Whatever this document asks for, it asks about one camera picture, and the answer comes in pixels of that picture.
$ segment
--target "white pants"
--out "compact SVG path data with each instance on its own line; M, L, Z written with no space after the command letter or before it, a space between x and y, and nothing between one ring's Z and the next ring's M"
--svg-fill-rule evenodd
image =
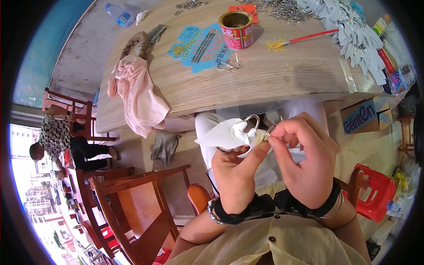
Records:
M264 123L268 127L280 122L280 116L283 120L288 120L302 112L307 112L324 128L328 134L327 119L324 106L321 103L313 103L309 100L291 100L284 105L283 109L265 114ZM224 118L217 115L214 111L200 112L196 115L195 126L196 134L205 135L212 130L218 123L224 121ZM212 171L212 157L215 155L216 148L200 145L203 160L208 168L208 173L212 185L214 187L215 195L218 196L218 186ZM295 163L305 159L303 151L300 151L300 144L296 148L289 149ZM282 175L278 163L275 159L274 152L270 152L259 165L254 175L255 187L262 185L269 185L282 180Z

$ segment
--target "orange paper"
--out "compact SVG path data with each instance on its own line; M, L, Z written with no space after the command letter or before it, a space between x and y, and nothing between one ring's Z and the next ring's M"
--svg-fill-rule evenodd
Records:
M250 14L250 12L252 12L253 10L256 10L255 4L247 4L247 5L229 6L228 7L228 12L231 12L231 11L244 11L244 12ZM258 23L258 15L252 16L252 18L253 18L253 21L252 22L254 24L257 24Z

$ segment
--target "can rim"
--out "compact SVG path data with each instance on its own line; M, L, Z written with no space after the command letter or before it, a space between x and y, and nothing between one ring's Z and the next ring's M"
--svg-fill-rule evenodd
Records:
M249 18L249 22L247 22L245 25L240 26L240 27L227 27L227 26L225 26L225 25L222 23L222 21L223 21L224 17L225 17L225 16L227 16L227 15L229 15L229 14L243 14L243 15L245 15L245 16L247 16L247 17ZM219 17L219 19L218 19L218 23L219 23L219 25L220 25L221 27L223 27L223 28L233 28L233 29L239 29L239 28L245 28L245 27L248 27L248 26L250 26L250 24L252 24L252 22L253 22L253 18L252 18L252 16L251 16L249 13L244 12L244 11L230 11L230 12L227 12L227 13L222 14L222 15Z

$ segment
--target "ganten box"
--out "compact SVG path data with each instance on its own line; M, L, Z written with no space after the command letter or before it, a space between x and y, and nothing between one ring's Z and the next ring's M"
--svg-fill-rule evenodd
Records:
M393 123L387 98L373 97L340 110L345 134L379 131Z

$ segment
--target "red tin can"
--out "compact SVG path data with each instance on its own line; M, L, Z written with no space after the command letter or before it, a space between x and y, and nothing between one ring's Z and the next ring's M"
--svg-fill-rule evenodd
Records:
M252 45L252 20L252 16L243 11L231 11L219 17L219 26L230 49L244 50Z

